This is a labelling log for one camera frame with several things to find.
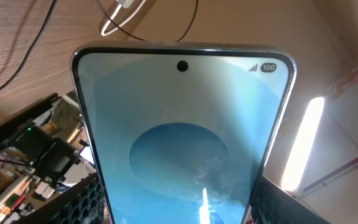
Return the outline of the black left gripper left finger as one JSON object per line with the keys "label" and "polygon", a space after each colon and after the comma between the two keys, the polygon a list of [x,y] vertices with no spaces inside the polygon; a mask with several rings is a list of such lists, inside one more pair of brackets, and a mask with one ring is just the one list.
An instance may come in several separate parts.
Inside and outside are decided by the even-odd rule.
{"label": "black left gripper left finger", "polygon": [[101,224],[105,198],[96,173],[14,224]]}

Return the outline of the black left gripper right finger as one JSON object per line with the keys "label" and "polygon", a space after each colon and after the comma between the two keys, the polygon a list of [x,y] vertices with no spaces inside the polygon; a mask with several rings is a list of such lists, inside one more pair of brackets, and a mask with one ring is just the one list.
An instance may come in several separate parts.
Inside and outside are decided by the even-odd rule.
{"label": "black left gripper right finger", "polygon": [[329,224],[265,177],[250,206],[256,224]]}

